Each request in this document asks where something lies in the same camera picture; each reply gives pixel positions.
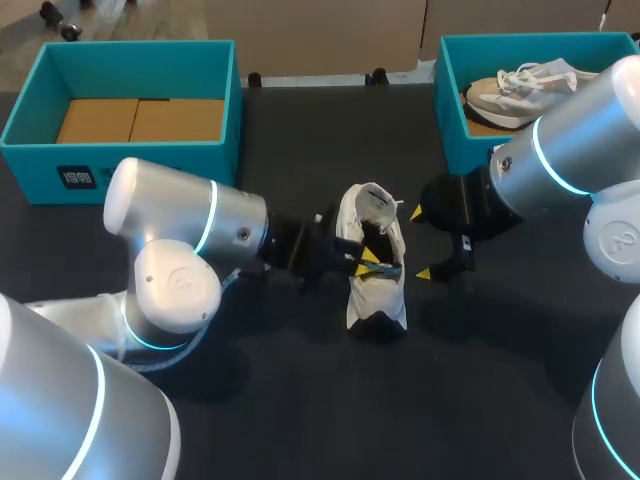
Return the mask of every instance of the screw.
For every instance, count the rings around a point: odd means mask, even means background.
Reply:
[[[251,232],[249,232],[248,228],[241,228],[240,230],[238,230],[238,238],[243,242],[247,240],[250,235],[251,235]]]
[[[504,157],[502,162],[500,162],[500,168],[502,169],[503,172],[508,172],[509,169],[511,168],[512,163],[513,163],[513,160],[511,160],[511,157]]]

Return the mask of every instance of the black table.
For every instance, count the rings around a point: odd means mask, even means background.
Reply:
[[[245,92],[242,189],[304,216],[356,182],[406,201],[409,334],[348,337],[348,285],[335,279],[305,296],[282,275],[238,282],[199,350],[149,377],[180,417],[180,479],[579,478],[573,413],[637,291],[590,264],[584,202],[483,245],[478,271],[450,286],[416,279],[450,249],[408,222],[444,169],[431,97],[429,86]],[[0,117],[14,101],[0,96]],[[89,296],[123,289],[126,273],[101,208],[30,207],[0,162],[0,291]]]

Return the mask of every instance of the shoe insole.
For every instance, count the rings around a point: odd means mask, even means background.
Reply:
[[[393,265],[395,256],[389,235],[386,233],[381,234],[380,227],[370,222],[362,222],[362,231],[364,232],[364,246],[378,257],[380,263]]]

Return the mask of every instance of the white sneaker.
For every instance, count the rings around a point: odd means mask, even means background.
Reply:
[[[561,104],[598,74],[576,70],[562,58],[525,63],[515,72],[473,82],[464,92],[468,117],[491,127],[518,130]]]
[[[364,243],[386,273],[352,277],[347,305],[347,329],[368,335],[407,330],[404,305],[405,244],[393,197],[375,183],[353,185],[342,197],[336,236]]]

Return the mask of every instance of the teal box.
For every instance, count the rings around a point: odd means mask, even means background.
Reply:
[[[220,141],[56,144],[75,98],[224,99]],[[33,64],[0,149],[30,203],[101,204],[125,157],[233,185],[241,117],[233,41],[49,43]],[[65,186],[65,171],[77,171],[84,184]]]
[[[626,33],[534,33],[447,35],[440,39],[434,105],[450,173],[464,175],[488,161],[489,149],[514,135],[471,136],[460,102],[471,82],[514,71],[523,63],[564,58],[570,65],[602,72],[617,60],[639,53]]]

